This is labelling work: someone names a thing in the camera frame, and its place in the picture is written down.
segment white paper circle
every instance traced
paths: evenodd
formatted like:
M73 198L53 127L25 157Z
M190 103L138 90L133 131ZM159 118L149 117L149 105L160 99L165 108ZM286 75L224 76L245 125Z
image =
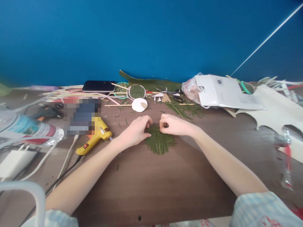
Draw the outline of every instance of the white paper circle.
M147 108L147 101L142 98L137 98L133 101L132 108L134 111L143 112Z

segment forearm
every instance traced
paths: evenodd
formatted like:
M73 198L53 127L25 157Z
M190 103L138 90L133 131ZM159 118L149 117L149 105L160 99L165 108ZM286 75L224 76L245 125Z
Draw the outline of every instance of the forearm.
M116 139L82 164L47 198L46 210L61 210L71 215L97 182L109 163L124 150Z
M247 166L214 141L202 129L195 126L191 136L202 149L212 167L236 196L268 191L261 180Z

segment smartphone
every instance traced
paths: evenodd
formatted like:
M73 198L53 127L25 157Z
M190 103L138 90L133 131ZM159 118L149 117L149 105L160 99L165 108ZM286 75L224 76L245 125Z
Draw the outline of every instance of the smartphone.
M83 92L114 92L115 81L105 81L105 80L88 80L85 82L82 91Z

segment wooden table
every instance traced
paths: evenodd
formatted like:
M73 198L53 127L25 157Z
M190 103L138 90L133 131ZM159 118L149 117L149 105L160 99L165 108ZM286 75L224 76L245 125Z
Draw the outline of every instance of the wooden table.
M11 108L17 106L24 93L14 92ZM28 102L37 99L28 95ZM101 115L114 136L126 129L126 121L150 115L159 122L161 112L175 114L165 104L148 101L149 108L142 113L130 113L131 108L119 114L117 107L102 107ZM274 147L274 131L261 127L256 130L255 120L247 114L231 117L223 109L204 110L205 116L195 118L213 139L247 165L268 187L289 206L303 207L302 164L292 161L294 192L280 186L284 155ZM62 126L62 120L51 120ZM61 141L53 155L31 178L45 189L56 179L64 162L73 136ZM81 136L78 146L88 138ZM120 153L106 168L93 189L74 212L80 226L126 226L164 224L232 214L236 196L217 175L195 142L188 137L176 137L177 145L163 156L153 154L144 142ZM80 164L91 158L109 141L99 143ZM40 155L24 175L30 173L41 160ZM76 160L72 157L70 166ZM33 207L33 198L24 192L5 192L0 197L0 225L17 226Z

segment sleeve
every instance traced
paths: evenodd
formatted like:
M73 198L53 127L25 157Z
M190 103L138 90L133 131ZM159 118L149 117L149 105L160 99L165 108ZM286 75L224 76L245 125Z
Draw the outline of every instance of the sleeve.
M28 219L22 227L35 226L36 216ZM47 210L45 212L44 227L79 227L78 220L68 216L60 210Z
M303 226L298 218L273 192L241 195L236 203L230 227Z

